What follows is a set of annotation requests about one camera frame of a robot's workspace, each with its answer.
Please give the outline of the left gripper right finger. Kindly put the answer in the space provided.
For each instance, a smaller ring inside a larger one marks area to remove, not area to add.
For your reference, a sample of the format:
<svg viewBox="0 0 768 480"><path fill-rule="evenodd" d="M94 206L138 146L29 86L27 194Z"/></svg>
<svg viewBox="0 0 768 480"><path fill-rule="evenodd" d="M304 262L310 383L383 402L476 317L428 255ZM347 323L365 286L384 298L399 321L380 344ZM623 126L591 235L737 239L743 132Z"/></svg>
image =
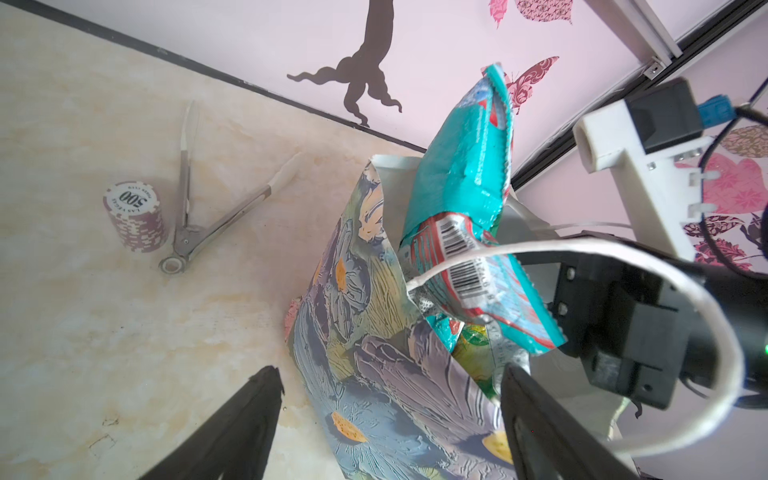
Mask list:
<svg viewBox="0 0 768 480"><path fill-rule="evenodd" d="M637 477L517 365L505 367L500 405L519 479Z"/></svg>

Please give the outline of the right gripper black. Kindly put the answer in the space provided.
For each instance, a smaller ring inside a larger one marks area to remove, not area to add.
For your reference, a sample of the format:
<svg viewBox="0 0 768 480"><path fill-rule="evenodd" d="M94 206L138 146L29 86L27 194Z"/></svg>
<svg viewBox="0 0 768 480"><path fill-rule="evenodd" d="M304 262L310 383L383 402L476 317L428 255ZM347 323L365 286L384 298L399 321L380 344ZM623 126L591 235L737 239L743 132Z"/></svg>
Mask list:
<svg viewBox="0 0 768 480"><path fill-rule="evenodd" d="M744 353L745 378L735 405L767 407L767 285L717 266L656 258L701 284L719 303ZM595 387L638 407L669 407L678 383L701 395L712 388L715 337L691 302L668 281L601 255L519 255L524 266L552 265L549 307L566 342Z"/></svg>

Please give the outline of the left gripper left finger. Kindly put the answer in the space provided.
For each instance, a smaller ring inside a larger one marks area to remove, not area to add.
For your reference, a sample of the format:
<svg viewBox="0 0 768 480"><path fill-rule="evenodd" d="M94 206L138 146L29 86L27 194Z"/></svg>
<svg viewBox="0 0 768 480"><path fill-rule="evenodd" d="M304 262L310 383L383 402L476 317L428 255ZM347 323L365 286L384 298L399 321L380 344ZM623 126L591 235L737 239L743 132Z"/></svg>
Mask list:
<svg viewBox="0 0 768 480"><path fill-rule="evenodd" d="M144 479L261 479L276 433L284 388L266 366Z"/></svg>

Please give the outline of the colourful paper bag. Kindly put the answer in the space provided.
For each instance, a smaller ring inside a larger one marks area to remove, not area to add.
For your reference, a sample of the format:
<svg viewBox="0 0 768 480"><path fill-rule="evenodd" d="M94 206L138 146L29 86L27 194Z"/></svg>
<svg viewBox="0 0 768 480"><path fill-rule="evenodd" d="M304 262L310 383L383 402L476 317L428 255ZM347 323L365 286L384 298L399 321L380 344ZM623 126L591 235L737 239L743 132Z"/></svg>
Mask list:
<svg viewBox="0 0 768 480"><path fill-rule="evenodd" d="M668 281L711 330L712 388L697 395L678 383L666 409L638 407L593 386L581 360L565 355L562 345L536 355L505 337L514 351L506 366L525 370L628 468L634 457L697 442L728 416L745 378L744 353L715 298L656 258L661 251L600 232L561 237L509 197L497 246L417 273L399 251L420 161L377 155L367 164L289 330L295 363L347 478L518 479L501 392L489 399L453 358L465 323L441 314L424 295L425 282L438 273L495 255L518 260L524 253L570 252L622 260ZM557 267L521 266L552 316L548 285Z"/></svg>

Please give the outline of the teal snack packet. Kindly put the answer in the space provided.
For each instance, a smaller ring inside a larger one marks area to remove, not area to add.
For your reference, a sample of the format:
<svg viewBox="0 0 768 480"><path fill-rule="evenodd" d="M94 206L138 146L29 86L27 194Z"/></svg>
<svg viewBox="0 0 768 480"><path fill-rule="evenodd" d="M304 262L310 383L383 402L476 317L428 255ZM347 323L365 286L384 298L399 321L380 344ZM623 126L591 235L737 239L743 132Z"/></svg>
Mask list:
<svg viewBox="0 0 768 480"><path fill-rule="evenodd" d="M447 116L417 168L399 251L417 273L497 246L495 233L511 193L513 134L505 74L492 64ZM424 287L441 314L461 323L496 324L531 354L566 341L511 254L451 266Z"/></svg>

